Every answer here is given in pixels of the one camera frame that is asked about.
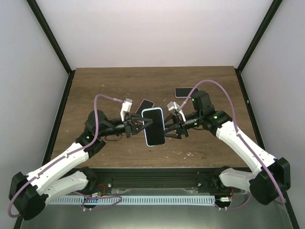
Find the phone case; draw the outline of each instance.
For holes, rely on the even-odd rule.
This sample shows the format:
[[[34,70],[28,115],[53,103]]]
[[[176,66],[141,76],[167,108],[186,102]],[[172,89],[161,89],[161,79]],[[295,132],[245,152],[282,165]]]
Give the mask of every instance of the phone case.
[[[142,102],[140,103],[139,107],[137,108],[136,113],[138,112],[139,108],[141,107],[141,105],[142,105],[142,103],[143,103],[144,101],[151,102],[151,103],[152,103],[152,107],[154,106],[154,102],[152,102],[152,101],[150,101],[150,100],[148,100],[148,99],[143,99]]]
[[[179,89],[179,88],[190,88],[190,89],[192,89],[192,87],[176,87],[176,88],[175,88],[175,91],[174,91],[174,92],[175,92],[175,98],[176,98],[176,99],[186,99],[186,98],[187,98],[187,97],[177,97],[177,95],[176,95],[176,89]]]

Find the black metal frame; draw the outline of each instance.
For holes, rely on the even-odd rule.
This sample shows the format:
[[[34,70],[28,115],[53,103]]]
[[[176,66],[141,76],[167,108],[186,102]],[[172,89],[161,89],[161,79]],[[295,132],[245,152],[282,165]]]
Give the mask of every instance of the black metal frame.
[[[261,37],[263,36],[265,30],[267,29],[270,21],[272,20],[272,18],[274,17],[277,9],[279,8],[279,6],[281,5],[283,0],[274,0],[268,10],[268,12],[266,13],[260,27],[258,28],[252,42],[250,43],[250,46],[248,47],[244,57],[242,58],[239,66],[237,67],[237,69],[235,69],[236,71],[236,75],[237,75],[237,79],[244,97],[244,101],[250,116],[250,120],[253,126],[253,130],[255,133],[255,137],[256,140],[258,142],[258,145],[264,149],[264,143],[263,143],[263,139],[261,137],[261,134],[259,132],[258,129],[258,125],[255,119],[255,115],[253,113],[252,107],[251,107],[251,103],[250,100],[248,98],[247,95],[247,91],[245,89],[244,86],[244,82],[242,79],[242,71],[245,68],[247,62],[249,61],[252,53],[254,52],[256,46],[258,45]],[[72,69],[70,68],[59,44],[57,43],[46,19],[44,18],[36,0],[27,0],[29,6],[31,7],[35,17],[37,18],[39,24],[41,25],[43,31],[45,32],[47,38],[49,39],[52,47],[54,48],[58,58],[60,59],[63,67],[65,68],[67,74],[68,74],[68,80],[66,83],[66,87],[64,89],[64,93],[61,99],[61,103],[60,103],[60,107],[58,109],[57,115],[56,115],[56,119],[55,119],[55,123],[53,126],[53,130],[50,136],[50,140],[48,143],[48,147],[45,153],[45,157],[43,160],[43,164],[47,163],[50,159],[51,159],[51,154],[53,152],[53,148],[55,145],[55,141],[56,141],[56,137],[57,137],[57,133],[59,130],[59,126],[61,124],[61,119],[63,116],[63,112],[65,109],[65,105],[67,103],[67,99],[68,99],[68,95],[69,95],[69,91],[72,85],[72,80],[75,74],[75,70],[72,71]],[[106,177],[111,177],[111,179],[113,180],[114,178],[116,179],[116,183],[114,184],[114,186],[117,187],[123,187],[124,185],[126,187],[130,186],[132,187],[133,185],[136,185],[136,187],[157,187],[159,185],[164,185],[166,183],[167,186],[169,187],[180,187],[180,188],[188,188],[191,186],[195,186],[198,183],[198,179],[211,174],[212,172],[214,172],[217,168],[167,168],[167,169],[142,169],[142,168],[138,168],[138,169],[94,169],[94,171],[98,174],[101,174],[102,177],[106,176]],[[142,181],[139,183],[132,183],[131,180],[128,177],[137,177],[137,178],[142,178]],[[292,222],[292,225],[294,227],[294,229],[298,229],[298,223],[294,214],[294,211],[292,209],[292,206],[290,204],[288,195],[285,193],[285,198],[286,198],[286,209],[288,211],[290,220]],[[21,222],[22,219],[18,218],[15,224],[15,229],[20,228],[21,226]]]

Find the smartphone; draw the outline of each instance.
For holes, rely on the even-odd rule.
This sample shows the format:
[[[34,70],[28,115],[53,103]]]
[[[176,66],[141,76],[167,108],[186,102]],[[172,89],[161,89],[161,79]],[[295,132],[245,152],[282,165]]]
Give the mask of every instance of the smartphone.
[[[152,108],[154,106],[154,103],[152,101],[149,101],[147,99],[143,99],[140,106],[138,107],[137,111],[135,112],[138,115],[142,114],[142,110]]]
[[[144,109],[142,110],[142,117],[152,119],[152,124],[144,129],[146,144],[148,146],[164,144],[165,135],[162,109],[159,107]]]
[[[189,95],[192,89],[193,89],[192,87],[177,87],[175,88],[175,97],[177,99],[185,99],[187,98],[187,96]],[[196,87],[193,93],[198,91],[199,89],[198,87]]]

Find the red wire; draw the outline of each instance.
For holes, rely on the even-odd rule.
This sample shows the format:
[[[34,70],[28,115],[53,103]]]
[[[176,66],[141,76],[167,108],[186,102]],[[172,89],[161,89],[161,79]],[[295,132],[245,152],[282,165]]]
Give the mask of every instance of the red wire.
[[[103,191],[103,194],[102,195],[105,195],[106,194],[106,186],[103,185],[103,184],[97,184],[96,187],[103,187],[104,188],[104,191]]]
[[[234,188],[231,187],[231,189],[232,189],[232,193],[231,193],[231,203],[232,203],[232,201],[233,201],[233,195],[234,195]]]

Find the metal floor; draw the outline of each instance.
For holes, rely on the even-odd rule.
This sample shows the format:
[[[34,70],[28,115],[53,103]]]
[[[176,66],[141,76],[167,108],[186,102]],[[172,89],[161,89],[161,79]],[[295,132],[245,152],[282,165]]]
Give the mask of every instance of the metal floor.
[[[245,195],[236,194],[233,206]],[[80,206],[48,205],[22,229],[292,229],[284,206],[259,204],[255,199],[243,208],[218,211],[211,206],[114,206],[83,212]]]

